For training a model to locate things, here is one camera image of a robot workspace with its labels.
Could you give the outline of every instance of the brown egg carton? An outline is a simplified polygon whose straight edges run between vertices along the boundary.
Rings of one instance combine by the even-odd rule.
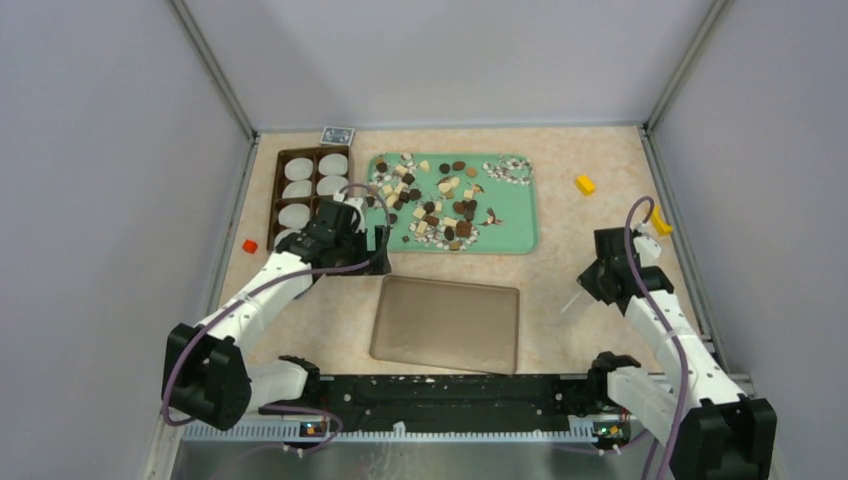
[[[318,172],[318,163],[322,158],[332,153],[341,153],[347,157],[347,173],[342,176],[347,178],[348,183],[350,183],[353,175],[353,159],[350,155],[350,147],[347,145],[295,148],[290,150],[280,150],[279,153],[277,153],[277,169],[274,172],[274,188],[271,194],[271,213],[268,218],[268,238],[265,242],[265,248],[267,251],[270,252],[274,249],[274,238],[276,238],[277,234],[289,228],[280,225],[277,221],[277,216],[280,214],[280,210],[296,203],[306,205],[309,207],[309,219],[312,220],[315,218],[321,199],[333,198],[332,195],[318,195],[317,191],[318,182],[325,177],[325,175],[321,175],[321,173]],[[307,179],[312,182],[312,191],[310,192],[310,195],[305,197],[283,199],[283,190],[285,190],[285,188],[291,183],[294,183],[294,181],[286,178],[286,165],[290,161],[301,157],[312,160],[312,175]]]

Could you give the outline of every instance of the white cable clip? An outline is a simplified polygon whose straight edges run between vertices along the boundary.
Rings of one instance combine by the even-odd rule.
[[[254,311],[259,312],[262,310],[262,305],[259,303],[259,301],[251,297],[250,294],[244,290],[233,295],[233,298],[238,301],[241,301],[242,305],[253,308]]]
[[[695,332],[692,330],[692,327],[686,326],[679,329],[672,328],[671,331],[665,332],[659,338],[657,344],[654,345],[654,347],[652,348],[654,358],[657,358],[659,356],[660,350],[662,349],[663,345],[665,345],[667,341],[671,340],[674,337],[677,337],[678,339],[683,337],[698,337],[698,339],[701,338],[699,335],[695,334]]]

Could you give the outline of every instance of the small red cube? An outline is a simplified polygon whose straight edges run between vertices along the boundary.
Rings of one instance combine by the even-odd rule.
[[[256,250],[259,249],[259,245],[257,245],[256,242],[248,238],[244,241],[241,248],[247,253],[254,254],[256,253]]]

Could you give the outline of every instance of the brown tray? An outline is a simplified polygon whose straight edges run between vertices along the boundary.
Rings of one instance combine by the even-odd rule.
[[[518,306],[516,288],[389,275],[380,293],[371,356],[514,374]]]
[[[309,207],[309,218],[311,220],[312,218],[315,218],[315,213],[318,211],[318,204],[321,199],[332,198],[330,195],[319,196],[316,190],[318,188],[318,182],[324,178],[324,175],[321,175],[318,172],[318,162],[331,153],[341,153],[347,157],[347,174],[343,176],[348,179],[348,182],[350,182],[350,179],[353,178],[353,159],[350,155],[350,147],[346,145],[296,148],[291,150],[280,150],[280,152],[277,153],[277,170],[274,172],[274,189],[271,194],[271,213],[268,219],[268,238],[265,242],[265,248],[269,252],[274,249],[274,238],[278,233],[287,228],[277,222],[277,216],[279,215],[280,210],[293,203],[300,203]],[[295,158],[300,157],[312,160],[312,176],[309,178],[309,181],[312,182],[312,193],[307,197],[287,198],[284,200],[282,198],[283,190],[285,190],[287,185],[292,183],[291,180],[286,178],[286,164]]]

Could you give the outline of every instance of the tan rectangular tray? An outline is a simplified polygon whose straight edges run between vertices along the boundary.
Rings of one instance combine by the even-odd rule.
[[[371,356],[513,374],[518,306],[516,288],[389,275],[380,293]]]

